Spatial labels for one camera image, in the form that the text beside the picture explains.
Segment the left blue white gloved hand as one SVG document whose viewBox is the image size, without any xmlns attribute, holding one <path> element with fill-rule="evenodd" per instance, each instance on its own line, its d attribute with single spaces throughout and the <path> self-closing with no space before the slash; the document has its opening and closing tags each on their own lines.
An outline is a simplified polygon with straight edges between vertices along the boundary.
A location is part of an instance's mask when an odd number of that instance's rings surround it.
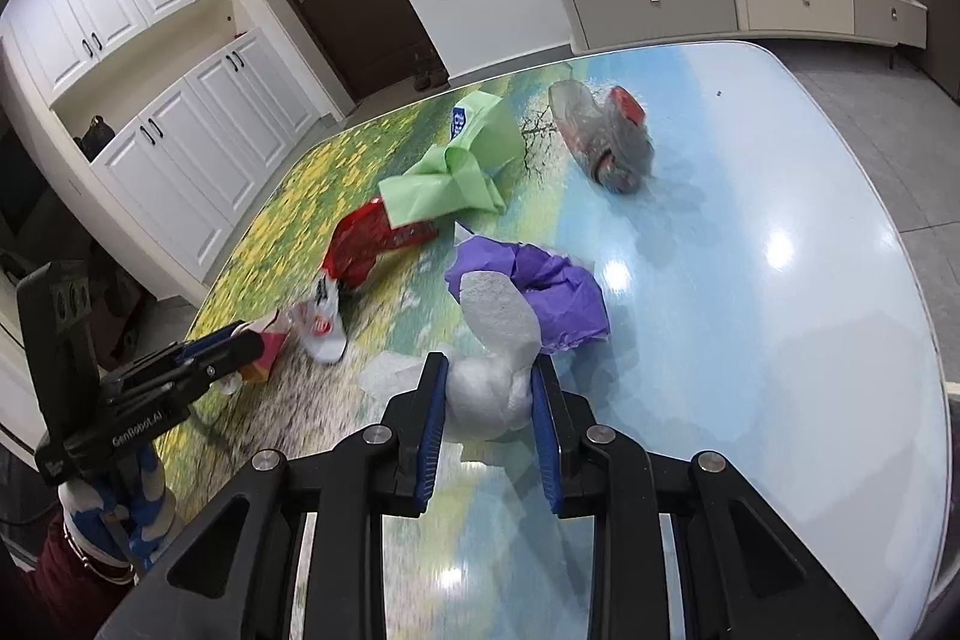
<svg viewBox="0 0 960 640">
<path fill-rule="evenodd" d="M 65 530 L 88 562 L 146 572 L 179 531 L 182 518 L 153 445 L 137 453 L 137 473 L 121 492 L 83 479 L 59 487 Z"/>
</svg>

